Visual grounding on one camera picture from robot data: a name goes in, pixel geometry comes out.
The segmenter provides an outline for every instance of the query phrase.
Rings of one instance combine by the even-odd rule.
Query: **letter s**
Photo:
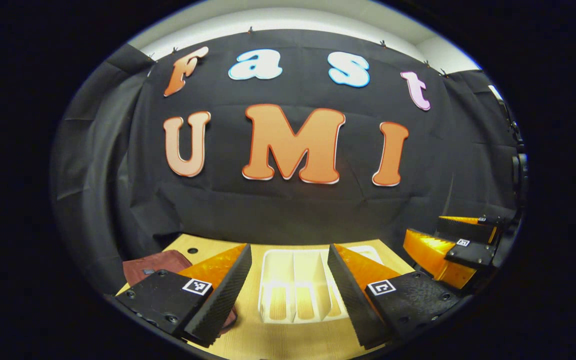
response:
[[[328,71],[333,82],[355,88],[365,87],[370,82],[370,75],[366,71],[370,66],[363,57],[336,51],[331,52],[327,60],[333,66]]]

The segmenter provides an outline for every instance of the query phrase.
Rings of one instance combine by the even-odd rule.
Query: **orange letter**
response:
[[[270,180],[275,169],[268,165],[268,151],[272,151],[281,177],[293,177],[299,162],[308,153],[306,166],[299,178],[306,183],[334,184],[339,181],[335,170],[337,137],[346,117],[339,111],[315,109],[295,135],[284,112],[278,105],[259,104],[246,109],[252,120],[250,162],[241,172],[250,180]]]
[[[181,117],[171,117],[164,121],[166,132],[166,160],[170,169],[181,176],[192,178],[204,168],[204,134],[210,121],[210,112],[199,111],[188,116],[188,125],[192,127],[192,155],[186,161],[179,155],[179,130],[184,124]]]
[[[184,81],[184,75],[186,77],[192,75],[197,66],[197,58],[203,58],[208,54],[208,48],[206,46],[200,48],[199,50],[192,51],[190,54],[181,57],[173,64],[172,76],[170,77],[170,83],[164,91],[164,96],[168,97],[172,94],[181,90],[186,82]]]
[[[400,161],[404,140],[409,136],[408,129],[394,122],[382,122],[379,130],[383,134],[383,152],[379,170],[372,176],[372,183],[378,187],[395,187],[402,181]]]

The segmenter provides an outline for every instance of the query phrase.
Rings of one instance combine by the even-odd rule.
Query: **compartment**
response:
[[[327,291],[330,298],[330,312],[326,315],[327,321],[334,321],[336,319],[343,319],[348,317],[346,306],[341,298],[335,278],[330,272],[328,267],[328,249],[320,253],[321,262],[324,264],[324,274],[326,275]]]
[[[263,322],[291,324],[295,319],[293,252],[270,250],[263,255],[258,310]]]
[[[330,295],[322,256],[318,250],[294,251],[294,323],[322,321],[330,311]]]

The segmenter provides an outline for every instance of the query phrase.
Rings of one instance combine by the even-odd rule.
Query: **brown cloth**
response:
[[[177,250],[168,250],[159,253],[153,253],[141,259],[129,260],[123,262],[123,275],[130,287],[148,278],[152,273],[165,269],[169,272],[178,273],[183,269],[191,267],[193,264],[186,259],[182,253]],[[219,335],[225,334],[237,320],[237,312],[233,307],[224,322]]]

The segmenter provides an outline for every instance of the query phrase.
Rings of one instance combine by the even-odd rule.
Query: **table surface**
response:
[[[192,264],[197,264],[223,251],[235,248],[240,243],[205,239],[183,234],[174,240],[167,250],[182,253]],[[400,274],[414,269],[379,239],[341,244],[345,248],[371,246],[387,267]],[[189,253],[188,249],[198,249]],[[202,351],[231,360],[304,360],[304,359],[349,359],[381,348],[365,350],[359,346],[350,318],[315,323],[278,324],[264,323],[258,311],[259,287],[263,256],[273,249],[311,250],[328,249],[329,245],[290,246],[274,244],[250,244],[252,265],[246,281],[237,297],[235,307],[238,319],[233,328],[215,340],[208,348],[188,341]],[[124,285],[117,295],[125,292]]]

